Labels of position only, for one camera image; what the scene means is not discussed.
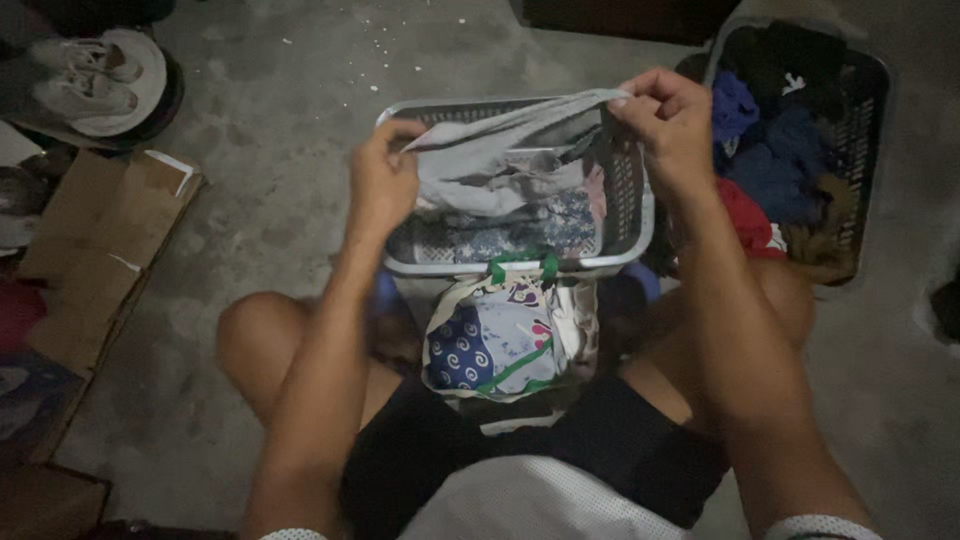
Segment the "gray plastic basket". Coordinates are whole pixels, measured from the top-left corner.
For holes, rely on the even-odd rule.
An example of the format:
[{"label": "gray plastic basket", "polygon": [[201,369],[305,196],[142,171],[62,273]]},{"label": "gray plastic basket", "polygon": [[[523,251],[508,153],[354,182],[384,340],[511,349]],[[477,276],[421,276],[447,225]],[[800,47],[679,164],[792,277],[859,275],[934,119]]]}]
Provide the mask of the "gray plastic basket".
[{"label": "gray plastic basket", "polygon": [[[406,101],[388,107],[376,123],[379,125],[392,116],[416,118],[428,127],[445,121],[473,122],[547,99],[552,98]],[[654,196],[643,167],[642,149],[609,116],[605,107],[596,110],[600,113],[602,133],[594,148],[606,174],[607,217],[591,249],[579,258],[560,261],[560,275],[615,274],[623,264],[638,258],[653,237]],[[511,154],[521,157],[543,149],[517,148]],[[420,227],[418,221],[417,217],[411,216],[387,241],[384,264],[391,271],[403,276],[458,276],[487,271],[486,262],[453,262],[452,249],[446,238],[423,241],[422,235],[430,228]],[[502,264],[508,271],[534,271],[539,265],[538,261]]]},{"label": "gray plastic basket", "polygon": [[[713,86],[717,66],[731,34],[742,28],[766,28],[775,20],[777,19],[767,17],[739,17],[728,21],[713,45],[704,85]],[[847,101],[846,113],[830,130],[835,141],[833,154],[838,161],[835,174],[837,178],[848,183],[857,201],[837,234],[836,241],[841,249],[853,253],[857,270],[852,278],[815,287],[814,292],[818,298],[828,299],[843,294],[863,280],[863,246],[870,222],[870,203],[879,186],[878,166],[881,163],[883,139],[886,136],[884,118],[891,114],[894,80],[889,66],[866,52],[866,44],[843,36],[838,29],[827,23],[806,19],[781,19],[781,22],[842,37],[847,42],[847,56],[844,58],[844,69],[839,80]]]}]

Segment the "white sneaker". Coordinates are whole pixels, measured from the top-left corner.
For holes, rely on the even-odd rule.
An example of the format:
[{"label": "white sneaker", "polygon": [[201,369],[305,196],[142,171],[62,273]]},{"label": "white sneaker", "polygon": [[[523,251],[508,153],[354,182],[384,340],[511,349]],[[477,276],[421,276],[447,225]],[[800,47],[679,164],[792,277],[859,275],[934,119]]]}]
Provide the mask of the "white sneaker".
[{"label": "white sneaker", "polygon": [[30,46],[30,55],[54,71],[103,73],[118,83],[130,84],[143,73],[138,61],[102,39],[44,39]]},{"label": "white sneaker", "polygon": [[102,73],[66,71],[34,85],[34,97],[67,120],[120,116],[136,109],[136,94]]}]

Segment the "green strap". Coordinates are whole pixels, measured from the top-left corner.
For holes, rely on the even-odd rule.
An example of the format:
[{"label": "green strap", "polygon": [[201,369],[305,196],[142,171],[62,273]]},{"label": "green strap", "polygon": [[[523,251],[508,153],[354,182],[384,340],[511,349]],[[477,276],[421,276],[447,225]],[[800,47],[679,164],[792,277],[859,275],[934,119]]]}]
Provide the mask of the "green strap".
[{"label": "green strap", "polygon": [[520,393],[533,394],[534,392],[540,392],[543,388],[548,387],[552,383],[552,380],[530,379],[530,382],[527,382],[527,385],[523,387],[523,391]]},{"label": "green strap", "polygon": [[506,369],[504,369],[503,371],[501,371],[501,372],[500,372],[496,377],[494,377],[493,379],[490,379],[489,382],[485,382],[485,383],[477,386],[476,391],[479,392],[479,393],[481,393],[481,394],[492,394],[492,393],[493,393],[493,390],[496,388],[496,386],[497,386],[498,384],[500,384],[501,382],[503,382],[504,380],[506,380],[506,379],[507,379],[510,375],[512,375],[516,370],[518,370],[518,369],[520,369],[521,367],[529,364],[530,362],[536,360],[537,358],[543,356],[543,354],[546,353],[548,350],[550,350],[551,347],[553,347],[553,337],[552,337],[552,336],[551,336],[549,339],[547,339],[546,341],[544,341],[544,342],[543,342],[543,345],[542,345],[539,349],[537,349],[537,350],[535,350],[533,353],[530,353],[529,355],[524,356],[523,358],[517,360],[517,361],[514,362],[513,364],[507,366]]},{"label": "green strap", "polygon": [[560,259],[557,258],[557,254],[553,253],[551,248],[543,246],[492,258],[488,266],[488,271],[492,277],[491,284],[499,285],[507,281],[507,271],[500,266],[500,263],[519,260],[536,260],[538,258],[542,259],[540,261],[540,268],[543,269],[540,280],[543,282],[552,282],[555,280],[557,278],[557,270],[560,267]]}]

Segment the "cardboard box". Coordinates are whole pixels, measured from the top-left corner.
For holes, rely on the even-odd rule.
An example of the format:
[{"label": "cardboard box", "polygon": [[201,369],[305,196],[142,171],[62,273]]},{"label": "cardboard box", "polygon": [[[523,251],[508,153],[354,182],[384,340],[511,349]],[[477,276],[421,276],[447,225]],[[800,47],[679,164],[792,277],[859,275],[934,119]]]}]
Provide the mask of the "cardboard box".
[{"label": "cardboard box", "polygon": [[142,291],[150,266],[203,181],[189,160],[157,151],[129,163],[81,151],[40,219],[17,277],[50,288],[47,317],[28,337],[85,384],[36,444],[45,462]]},{"label": "cardboard box", "polygon": [[97,526],[107,491],[99,480],[41,465],[0,473],[0,540],[74,540]]}]

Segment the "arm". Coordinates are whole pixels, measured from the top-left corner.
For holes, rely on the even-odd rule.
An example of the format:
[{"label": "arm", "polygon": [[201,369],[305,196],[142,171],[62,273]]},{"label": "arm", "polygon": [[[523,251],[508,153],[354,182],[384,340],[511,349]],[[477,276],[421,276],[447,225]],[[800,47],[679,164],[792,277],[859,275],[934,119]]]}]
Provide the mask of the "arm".
[{"label": "arm", "polygon": [[754,537],[827,514],[869,526],[813,417],[803,364],[751,273],[716,191],[709,92],[656,69],[611,103],[643,139],[659,194],[684,228],[680,271],[724,446]]},{"label": "arm", "polygon": [[419,184],[415,158],[390,154],[388,144],[424,130],[419,122],[387,122],[354,154],[344,246],[277,398],[248,502],[247,538],[282,528],[341,535],[337,493],[367,388],[365,300],[387,235],[410,212]]}]

